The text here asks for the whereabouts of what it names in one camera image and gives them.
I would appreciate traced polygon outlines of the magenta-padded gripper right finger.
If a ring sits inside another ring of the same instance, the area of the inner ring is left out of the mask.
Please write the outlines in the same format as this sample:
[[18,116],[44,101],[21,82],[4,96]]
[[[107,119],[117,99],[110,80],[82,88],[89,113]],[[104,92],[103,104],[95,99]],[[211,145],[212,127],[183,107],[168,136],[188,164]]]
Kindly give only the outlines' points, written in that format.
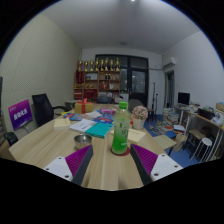
[[130,145],[130,153],[144,185],[182,169],[182,166],[176,163],[167,154],[162,153],[157,155],[135,144]]

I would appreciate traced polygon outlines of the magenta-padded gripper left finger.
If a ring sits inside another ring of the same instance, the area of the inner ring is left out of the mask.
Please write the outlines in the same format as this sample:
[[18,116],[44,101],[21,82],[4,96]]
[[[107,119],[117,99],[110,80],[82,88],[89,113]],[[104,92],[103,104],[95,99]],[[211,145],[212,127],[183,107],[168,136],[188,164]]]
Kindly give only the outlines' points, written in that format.
[[92,156],[93,147],[88,145],[67,157],[57,157],[44,170],[76,185],[81,185]]

